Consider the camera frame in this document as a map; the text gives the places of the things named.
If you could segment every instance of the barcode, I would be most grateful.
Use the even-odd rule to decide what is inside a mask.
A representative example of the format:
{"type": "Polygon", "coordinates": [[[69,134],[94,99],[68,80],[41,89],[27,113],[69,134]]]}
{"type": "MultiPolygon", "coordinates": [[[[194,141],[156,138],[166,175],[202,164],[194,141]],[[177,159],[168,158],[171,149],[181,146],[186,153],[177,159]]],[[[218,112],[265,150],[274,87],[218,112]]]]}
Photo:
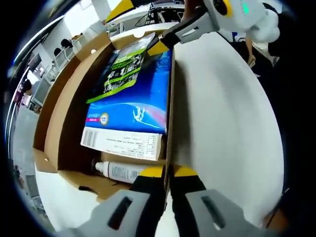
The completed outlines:
{"type": "Polygon", "coordinates": [[[95,141],[97,139],[98,132],[90,129],[86,129],[83,137],[83,144],[88,147],[95,148],[95,141]]]}
{"type": "Polygon", "coordinates": [[[137,171],[132,171],[132,178],[136,178],[138,176],[138,172],[137,171]]]}

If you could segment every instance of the window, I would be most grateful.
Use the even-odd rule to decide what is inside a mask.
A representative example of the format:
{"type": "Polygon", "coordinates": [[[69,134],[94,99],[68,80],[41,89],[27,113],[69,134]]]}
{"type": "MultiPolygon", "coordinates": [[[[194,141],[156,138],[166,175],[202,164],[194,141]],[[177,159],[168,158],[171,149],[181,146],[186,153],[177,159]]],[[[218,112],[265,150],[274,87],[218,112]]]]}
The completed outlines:
{"type": "Polygon", "coordinates": [[[80,35],[100,20],[91,0],[81,0],[65,14],[64,19],[72,36],[80,35]]]}

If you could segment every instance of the desk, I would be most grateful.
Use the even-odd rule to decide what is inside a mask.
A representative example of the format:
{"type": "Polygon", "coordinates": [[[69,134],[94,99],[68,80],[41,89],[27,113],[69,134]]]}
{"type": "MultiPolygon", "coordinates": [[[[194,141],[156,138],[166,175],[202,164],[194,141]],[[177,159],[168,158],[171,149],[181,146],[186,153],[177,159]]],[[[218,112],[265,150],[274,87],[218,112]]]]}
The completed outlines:
{"type": "MultiPolygon", "coordinates": [[[[141,30],[123,34],[141,35],[141,30]]],[[[208,189],[220,191],[243,208],[248,221],[260,226],[283,186],[281,137],[268,98],[247,64],[217,33],[177,44],[174,51],[174,162],[195,169],[208,189]]],[[[56,230],[89,219],[98,204],[96,195],[78,191],[58,174],[36,171],[36,177],[56,230]]],[[[177,236],[171,205],[156,236],[177,236]]]]}

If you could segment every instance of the green light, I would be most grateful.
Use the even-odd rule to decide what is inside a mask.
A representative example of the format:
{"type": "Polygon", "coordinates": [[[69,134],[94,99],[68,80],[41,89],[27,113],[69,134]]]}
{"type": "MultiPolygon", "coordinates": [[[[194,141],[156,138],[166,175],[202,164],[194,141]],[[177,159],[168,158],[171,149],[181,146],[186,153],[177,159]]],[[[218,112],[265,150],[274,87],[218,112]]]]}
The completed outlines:
{"type": "Polygon", "coordinates": [[[243,11],[245,12],[245,14],[248,14],[249,13],[249,9],[248,9],[247,4],[243,3],[242,6],[243,6],[243,11]]]}

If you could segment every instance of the white bottle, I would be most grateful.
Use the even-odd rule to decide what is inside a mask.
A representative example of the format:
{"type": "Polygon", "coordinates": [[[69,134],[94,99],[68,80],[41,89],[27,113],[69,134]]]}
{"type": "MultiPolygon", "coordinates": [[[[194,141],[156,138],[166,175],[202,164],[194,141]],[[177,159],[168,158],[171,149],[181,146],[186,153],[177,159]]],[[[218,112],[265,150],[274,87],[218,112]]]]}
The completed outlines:
{"type": "Polygon", "coordinates": [[[95,168],[103,173],[105,177],[130,184],[134,183],[139,173],[146,167],[148,166],[112,161],[97,162],[95,164],[95,168]]]}

